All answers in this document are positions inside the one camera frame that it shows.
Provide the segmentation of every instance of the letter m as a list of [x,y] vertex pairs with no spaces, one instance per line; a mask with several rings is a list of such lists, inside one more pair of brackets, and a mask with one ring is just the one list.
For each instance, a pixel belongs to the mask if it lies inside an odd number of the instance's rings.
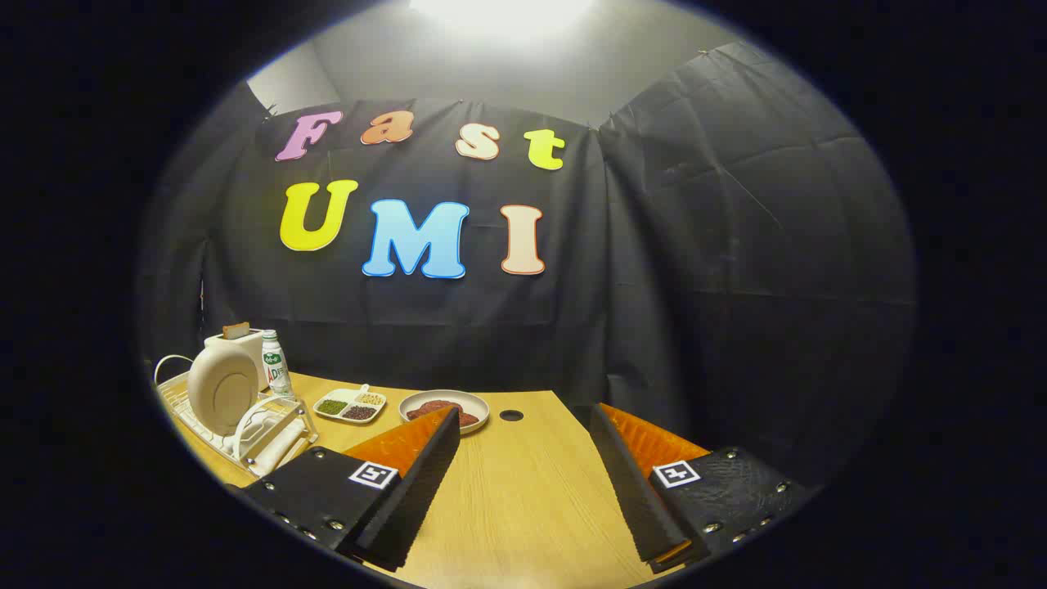
[[428,277],[462,277],[465,266],[459,257],[462,222],[469,214],[469,207],[459,202],[441,202],[432,207],[421,227],[402,200],[379,200],[371,205],[375,213],[375,240],[371,245],[371,258],[363,264],[367,275],[392,275],[396,271],[389,250],[395,250],[403,273],[410,274],[429,250],[429,258],[422,265]]

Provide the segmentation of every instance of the plate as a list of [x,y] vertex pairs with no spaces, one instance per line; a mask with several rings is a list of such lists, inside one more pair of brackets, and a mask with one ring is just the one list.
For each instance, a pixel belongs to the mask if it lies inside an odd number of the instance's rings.
[[259,373],[250,355],[232,346],[204,348],[190,368],[193,414],[220,436],[232,435],[258,398]]
[[470,395],[464,391],[436,389],[432,391],[415,393],[400,402],[400,418],[404,422],[410,422],[410,420],[407,418],[407,412],[415,411],[416,409],[422,407],[423,404],[430,401],[449,401],[456,403],[462,406],[462,409],[466,413],[480,420],[480,422],[476,422],[472,426],[459,428],[459,434],[461,435],[475,432],[476,430],[483,428],[484,424],[487,424],[487,416],[491,413],[491,409],[487,407],[487,403],[476,395]]
[[[337,420],[339,422],[349,422],[350,424],[370,424],[371,422],[374,422],[376,417],[378,417],[378,414],[382,412],[382,408],[385,407],[385,395],[381,393],[376,393],[370,389],[371,387],[369,385],[360,387],[360,390],[358,391],[354,391],[352,389],[335,389],[330,393],[324,395],[322,398],[317,400],[316,403],[313,404],[313,413],[315,413],[320,417],[326,417],[328,420]],[[380,400],[381,403],[373,404],[373,403],[363,403],[361,401],[358,401],[359,398],[363,397],[364,394],[373,395],[378,400]],[[342,408],[337,415],[332,415],[330,413],[322,413],[319,410],[320,405],[326,401],[338,401],[338,402],[343,402],[348,405],[344,408]],[[346,412],[348,412],[353,407],[367,407],[374,409],[375,412],[374,414],[371,415],[371,417],[367,417],[366,420],[351,420],[349,417],[346,417],[344,416]]]

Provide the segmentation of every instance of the black cloth backdrop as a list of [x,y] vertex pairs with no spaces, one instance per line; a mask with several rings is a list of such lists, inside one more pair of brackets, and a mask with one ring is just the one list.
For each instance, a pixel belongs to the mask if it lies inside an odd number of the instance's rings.
[[[344,118],[305,157],[273,161],[298,116],[334,108]],[[415,113],[411,137],[361,144],[374,116],[401,109]],[[843,465],[894,391],[914,304],[900,203],[853,126],[750,45],[693,60],[599,131],[425,99],[263,120],[246,85],[219,111],[204,127],[228,132],[191,138],[199,163],[165,176],[147,224],[150,362],[192,358],[222,325],[250,321],[279,331],[292,370],[551,388],[569,406],[606,402],[709,448],[747,447],[811,484]],[[497,158],[455,152],[474,121],[500,132]],[[524,133],[545,128],[566,141],[555,172],[527,157]],[[359,182],[338,236],[288,249],[287,186],[320,184],[306,216],[316,228],[335,179]],[[404,200],[416,223],[441,201],[468,205],[465,276],[364,275],[370,206],[383,198]],[[505,204],[543,211],[544,273],[500,269]]]

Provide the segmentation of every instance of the toaster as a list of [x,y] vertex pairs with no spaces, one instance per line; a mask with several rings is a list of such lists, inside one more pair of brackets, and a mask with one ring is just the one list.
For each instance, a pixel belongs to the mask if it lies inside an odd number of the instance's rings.
[[250,334],[236,340],[226,340],[221,334],[203,341],[203,347],[233,346],[247,353],[259,372],[259,392],[269,388],[269,380],[265,376],[265,364],[262,362],[262,333],[264,330],[251,330]]

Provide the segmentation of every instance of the yellow letter u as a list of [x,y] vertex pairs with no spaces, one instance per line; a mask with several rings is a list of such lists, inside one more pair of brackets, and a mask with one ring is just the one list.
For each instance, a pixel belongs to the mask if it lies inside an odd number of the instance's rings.
[[315,251],[334,241],[341,228],[341,219],[346,213],[346,202],[349,195],[359,184],[355,180],[335,180],[328,184],[331,192],[331,203],[328,204],[327,218],[324,226],[316,230],[306,230],[306,209],[309,200],[320,189],[314,182],[292,184],[287,188],[287,206],[284,207],[284,218],[280,222],[280,239],[284,245],[295,251]]

